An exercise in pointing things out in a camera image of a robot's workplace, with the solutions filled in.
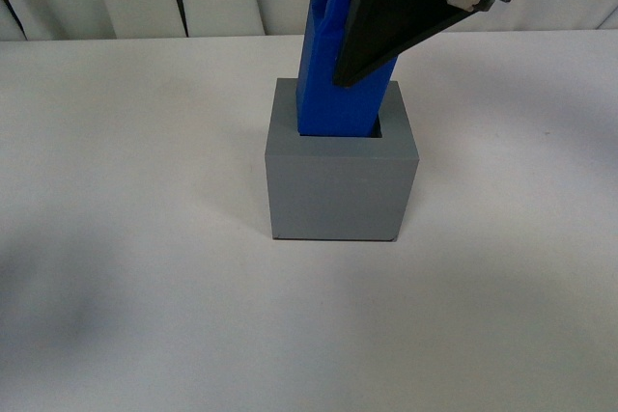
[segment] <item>gray box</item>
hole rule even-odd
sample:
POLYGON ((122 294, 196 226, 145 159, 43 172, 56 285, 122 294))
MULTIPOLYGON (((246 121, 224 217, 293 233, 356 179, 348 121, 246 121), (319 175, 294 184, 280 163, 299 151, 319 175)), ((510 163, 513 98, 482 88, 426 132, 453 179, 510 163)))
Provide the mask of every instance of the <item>gray box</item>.
POLYGON ((295 90, 296 79, 277 79, 266 148, 272 237, 397 239, 419 159, 397 82, 379 138, 300 136, 295 90))

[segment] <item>white table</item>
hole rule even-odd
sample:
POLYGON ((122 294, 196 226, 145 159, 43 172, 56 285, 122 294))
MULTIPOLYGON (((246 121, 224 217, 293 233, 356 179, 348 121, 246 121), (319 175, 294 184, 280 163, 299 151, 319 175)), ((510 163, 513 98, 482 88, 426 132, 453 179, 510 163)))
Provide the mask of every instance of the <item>white table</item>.
POLYGON ((618 31, 404 54, 395 243, 270 238, 300 47, 0 43, 0 410, 618 410, 618 31))

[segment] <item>white tabletop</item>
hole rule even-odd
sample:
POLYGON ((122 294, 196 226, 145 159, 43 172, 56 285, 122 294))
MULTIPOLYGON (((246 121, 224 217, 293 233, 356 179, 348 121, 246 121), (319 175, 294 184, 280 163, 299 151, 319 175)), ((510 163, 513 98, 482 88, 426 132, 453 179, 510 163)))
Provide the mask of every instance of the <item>white tabletop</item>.
POLYGON ((300 37, 0 43, 0 410, 618 409, 618 31, 442 34, 395 243, 273 241, 300 37))

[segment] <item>blue foam block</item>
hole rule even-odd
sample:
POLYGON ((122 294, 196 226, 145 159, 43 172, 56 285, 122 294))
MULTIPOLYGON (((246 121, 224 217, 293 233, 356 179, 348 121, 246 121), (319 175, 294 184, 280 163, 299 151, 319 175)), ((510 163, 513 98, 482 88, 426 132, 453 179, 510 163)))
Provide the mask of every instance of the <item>blue foam block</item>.
POLYGON ((351 0, 311 0, 296 87, 300 135, 370 137, 397 59, 354 84, 332 83, 351 0))

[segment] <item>blue block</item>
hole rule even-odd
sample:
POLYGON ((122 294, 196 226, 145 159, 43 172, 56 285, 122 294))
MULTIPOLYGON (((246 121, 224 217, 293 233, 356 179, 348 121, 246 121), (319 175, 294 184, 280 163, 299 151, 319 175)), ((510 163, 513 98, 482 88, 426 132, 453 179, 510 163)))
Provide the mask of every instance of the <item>blue block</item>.
POLYGON ((332 83, 351 0, 311 0, 296 87, 300 135, 370 137, 395 68, 393 59, 344 88, 332 83))

